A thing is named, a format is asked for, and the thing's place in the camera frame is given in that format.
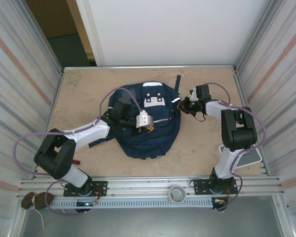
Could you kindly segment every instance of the corrugated metal wall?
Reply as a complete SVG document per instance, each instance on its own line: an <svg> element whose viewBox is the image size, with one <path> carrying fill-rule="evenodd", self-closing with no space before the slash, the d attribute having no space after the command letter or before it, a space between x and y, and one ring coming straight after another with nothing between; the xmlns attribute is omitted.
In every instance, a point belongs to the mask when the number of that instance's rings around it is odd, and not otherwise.
<svg viewBox="0 0 296 237"><path fill-rule="evenodd" d="M279 175L296 223L296 0L283 0L239 67L250 107L264 121L265 161Z"/></svg>
<svg viewBox="0 0 296 237"><path fill-rule="evenodd" d="M0 0L0 236L21 179L30 178L12 160L22 134L43 131L61 78L61 69L21 0ZM39 137L22 141L18 158L32 170Z"/></svg>

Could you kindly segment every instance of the white patch on backpack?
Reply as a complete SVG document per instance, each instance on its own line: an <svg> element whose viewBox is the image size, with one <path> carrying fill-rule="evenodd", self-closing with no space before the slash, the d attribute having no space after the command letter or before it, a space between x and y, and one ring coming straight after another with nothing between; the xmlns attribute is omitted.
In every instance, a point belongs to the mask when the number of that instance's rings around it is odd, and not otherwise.
<svg viewBox="0 0 296 237"><path fill-rule="evenodd" d="M161 97L158 99L158 97L150 97L150 98L145 98L144 100L144 107L151 107L151 106L158 106L158 105L163 105L165 106L166 103L164 102L164 98Z"/></svg>

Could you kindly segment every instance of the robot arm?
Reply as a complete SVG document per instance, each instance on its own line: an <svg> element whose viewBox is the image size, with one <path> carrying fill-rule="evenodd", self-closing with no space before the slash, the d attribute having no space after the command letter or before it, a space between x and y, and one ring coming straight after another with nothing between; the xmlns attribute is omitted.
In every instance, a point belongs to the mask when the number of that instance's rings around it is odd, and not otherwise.
<svg viewBox="0 0 296 237"><path fill-rule="evenodd" d="M190 98L186 97L181 101L178 108L186 114L195 116L197 112L202 112L204 115L213 116L222 121L222 142L226 149L223 150L222 158L213 172L218 179L233 177L230 171L235 170L242 154L230 170L235 157L240 151L250 148L257 142L258 136L252 116L212 100L208 85L200 85L191 90Z"/></svg>
<svg viewBox="0 0 296 237"><path fill-rule="evenodd" d="M96 120L82 127L64 131L69 135L46 136L38 149L34 162L45 170L54 179L62 179L72 185L72 189L85 195L90 192L92 178L72 165L74 153L81 147L106 138L123 128L132 129L134 135L146 132L144 127L152 126L152 117L144 110L136 117L129 117L131 102L126 99L119 99L113 109L108 110Z"/></svg>

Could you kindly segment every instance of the white wall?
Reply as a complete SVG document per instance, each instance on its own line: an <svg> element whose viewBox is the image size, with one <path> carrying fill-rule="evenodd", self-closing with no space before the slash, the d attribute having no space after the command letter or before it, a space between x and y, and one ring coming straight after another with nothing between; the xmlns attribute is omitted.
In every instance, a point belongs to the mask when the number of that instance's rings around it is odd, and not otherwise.
<svg viewBox="0 0 296 237"><path fill-rule="evenodd" d="M269 0L77 0L96 62L234 64Z"/></svg>

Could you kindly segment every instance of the black mounting plate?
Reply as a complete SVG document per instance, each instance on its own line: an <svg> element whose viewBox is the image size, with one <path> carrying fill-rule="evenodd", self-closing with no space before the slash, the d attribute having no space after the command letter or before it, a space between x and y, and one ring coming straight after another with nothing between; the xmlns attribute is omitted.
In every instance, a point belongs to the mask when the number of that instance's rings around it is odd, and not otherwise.
<svg viewBox="0 0 296 237"><path fill-rule="evenodd" d="M237 194L238 192L236 180L233 180L231 185L226 186L223 190L217 193L211 189L210 179L195 179L193 182L195 195L227 195L227 189L229 189L230 194Z"/></svg>
<svg viewBox="0 0 296 237"><path fill-rule="evenodd" d="M92 181L91 186L98 187L101 189L102 197L107 195L108 182L107 181ZM90 191L87 195L80 195L78 192L73 191L68 184L65 185L64 197L95 197L96 194L94 191Z"/></svg>

